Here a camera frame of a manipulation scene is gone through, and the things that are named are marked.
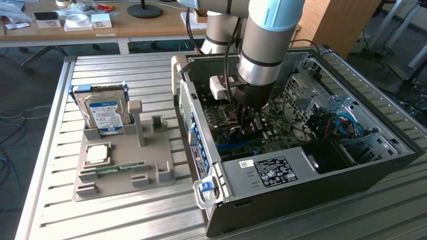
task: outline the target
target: metal slotted table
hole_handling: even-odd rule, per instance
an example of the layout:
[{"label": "metal slotted table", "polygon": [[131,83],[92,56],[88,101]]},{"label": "metal slotted table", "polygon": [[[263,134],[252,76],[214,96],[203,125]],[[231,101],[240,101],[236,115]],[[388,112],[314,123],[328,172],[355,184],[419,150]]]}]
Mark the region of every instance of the metal slotted table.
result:
[{"label": "metal slotted table", "polygon": [[[172,102],[171,58],[179,54],[186,52],[67,59],[19,223],[18,240],[207,239]],[[335,54],[330,53],[324,58],[426,149],[426,129]],[[122,81],[130,86],[131,99],[143,102],[142,119],[163,115],[167,121],[176,184],[74,202],[84,122],[68,89],[71,85],[112,85]],[[322,81],[332,91],[339,89],[332,80],[324,78]],[[426,186],[427,156],[423,155],[368,191],[215,239],[407,239],[423,236],[427,231]]]}]

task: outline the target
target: desk lamp base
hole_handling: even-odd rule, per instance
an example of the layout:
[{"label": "desk lamp base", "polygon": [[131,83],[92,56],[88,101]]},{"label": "desk lamp base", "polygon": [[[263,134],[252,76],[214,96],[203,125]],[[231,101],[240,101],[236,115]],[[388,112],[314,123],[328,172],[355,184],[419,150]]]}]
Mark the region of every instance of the desk lamp base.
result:
[{"label": "desk lamp base", "polygon": [[154,5],[146,5],[143,8],[142,4],[136,4],[127,8],[127,13],[139,19],[154,19],[163,14],[163,11]]}]

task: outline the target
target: tape roll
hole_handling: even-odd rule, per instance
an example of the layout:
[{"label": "tape roll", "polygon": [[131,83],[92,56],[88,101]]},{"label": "tape roll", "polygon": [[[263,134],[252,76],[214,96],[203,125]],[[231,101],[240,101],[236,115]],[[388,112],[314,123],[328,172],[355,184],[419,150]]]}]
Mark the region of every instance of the tape roll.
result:
[{"label": "tape roll", "polygon": [[56,0],[56,5],[60,7],[68,7],[74,0]]},{"label": "tape roll", "polygon": [[66,23],[70,27],[78,28],[91,24],[91,21],[87,15],[76,13],[67,16]]}]

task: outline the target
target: hard drive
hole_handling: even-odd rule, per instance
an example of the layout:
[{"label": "hard drive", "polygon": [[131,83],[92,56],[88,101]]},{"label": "hard drive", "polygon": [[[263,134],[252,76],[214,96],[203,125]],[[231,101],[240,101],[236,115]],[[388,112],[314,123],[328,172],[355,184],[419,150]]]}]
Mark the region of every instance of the hard drive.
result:
[{"label": "hard drive", "polygon": [[99,129],[102,136],[124,133],[132,123],[128,112],[128,86],[80,85],[70,91],[83,114],[87,129]]}]

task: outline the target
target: hard drive label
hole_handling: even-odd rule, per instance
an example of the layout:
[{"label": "hard drive label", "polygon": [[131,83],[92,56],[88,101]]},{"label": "hard drive label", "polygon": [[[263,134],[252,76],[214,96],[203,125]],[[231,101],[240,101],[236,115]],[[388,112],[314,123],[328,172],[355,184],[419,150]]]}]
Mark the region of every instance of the hard drive label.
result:
[{"label": "hard drive label", "polygon": [[122,117],[120,114],[116,113],[118,102],[95,102],[88,106],[98,129],[106,132],[106,135],[115,134],[116,131],[123,128]]},{"label": "hard drive label", "polygon": [[284,156],[255,162],[255,168],[267,188],[298,180]]}]

